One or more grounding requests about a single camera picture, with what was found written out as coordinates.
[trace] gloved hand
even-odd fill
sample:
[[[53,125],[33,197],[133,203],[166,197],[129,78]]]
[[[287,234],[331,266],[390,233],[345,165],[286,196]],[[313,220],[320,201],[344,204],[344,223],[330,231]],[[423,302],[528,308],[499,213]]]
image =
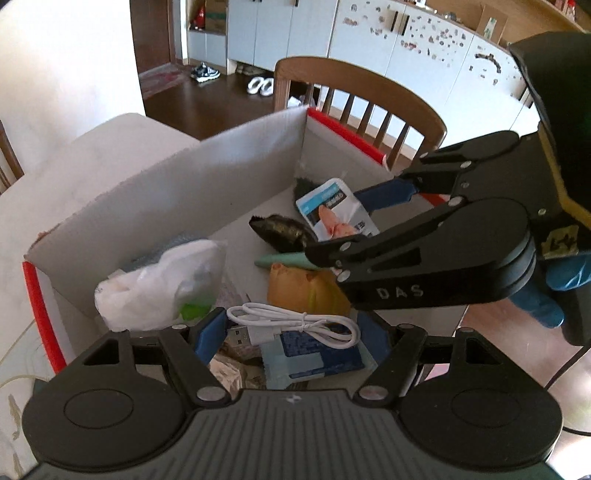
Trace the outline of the gloved hand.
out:
[[[579,255],[550,263],[545,280],[555,291],[571,290],[585,285],[591,281],[591,255]],[[564,321],[564,312],[560,305],[542,293],[533,280],[510,299],[547,328],[559,327]]]

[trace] wooden chair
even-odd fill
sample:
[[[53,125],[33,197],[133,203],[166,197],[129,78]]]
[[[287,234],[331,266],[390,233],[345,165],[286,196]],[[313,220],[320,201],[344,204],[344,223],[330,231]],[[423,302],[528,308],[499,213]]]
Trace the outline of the wooden chair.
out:
[[[388,113],[374,139],[374,146],[383,149],[383,140],[392,116],[405,122],[404,127],[390,154],[387,165],[392,169],[396,162],[408,130],[413,127],[424,136],[416,155],[435,150],[447,134],[447,128],[439,115],[420,97],[402,85],[377,73],[350,63],[321,57],[290,57],[277,62],[275,67],[274,111],[287,108],[291,82],[308,85],[304,104],[309,105],[314,85],[328,87],[328,94],[322,106],[325,114],[330,113],[335,90],[349,94],[347,103],[340,116],[340,123],[347,125],[355,97],[369,102],[365,109],[357,134],[365,136],[374,106],[380,106]]]
[[[24,175],[24,172],[22,171],[21,164],[18,162],[17,156],[15,155],[14,150],[10,145],[10,142],[8,141],[6,130],[4,130],[4,126],[2,125],[1,121],[0,151],[2,151],[4,158],[6,159],[6,163],[8,164],[8,168],[10,168],[10,171],[12,173],[12,175],[9,178],[9,176],[7,176],[7,173],[3,171],[2,167],[0,166],[0,184],[2,184],[4,189],[7,189],[10,185],[13,184],[13,182],[11,181],[11,177],[14,176],[14,179],[18,180]]]

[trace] brown door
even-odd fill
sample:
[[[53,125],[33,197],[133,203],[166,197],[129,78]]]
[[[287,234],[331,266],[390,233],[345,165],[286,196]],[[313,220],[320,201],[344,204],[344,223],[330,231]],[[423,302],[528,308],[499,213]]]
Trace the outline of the brown door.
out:
[[[131,31],[138,73],[151,70],[170,58],[169,0],[130,0]]]

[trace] marble tabletop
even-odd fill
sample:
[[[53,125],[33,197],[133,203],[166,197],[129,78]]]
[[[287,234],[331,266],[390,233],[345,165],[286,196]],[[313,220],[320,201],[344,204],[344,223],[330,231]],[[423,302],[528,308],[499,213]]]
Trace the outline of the marble tabletop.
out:
[[[37,236],[127,178],[198,140],[136,113],[99,125],[0,196],[0,475],[34,465],[20,413],[53,376],[29,304],[23,256]]]

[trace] white slipper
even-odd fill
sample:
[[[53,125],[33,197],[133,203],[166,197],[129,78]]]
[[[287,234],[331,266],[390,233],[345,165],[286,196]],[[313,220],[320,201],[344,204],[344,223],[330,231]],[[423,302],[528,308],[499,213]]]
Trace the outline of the white slipper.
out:
[[[254,95],[255,93],[258,93],[258,91],[261,89],[261,87],[263,86],[264,83],[265,83],[265,79],[263,77],[254,77],[248,83],[248,87],[246,87],[246,91],[250,95]]]
[[[266,79],[265,82],[261,85],[261,95],[263,97],[269,97],[273,95],[273,85],[275,80],[273,78]]]

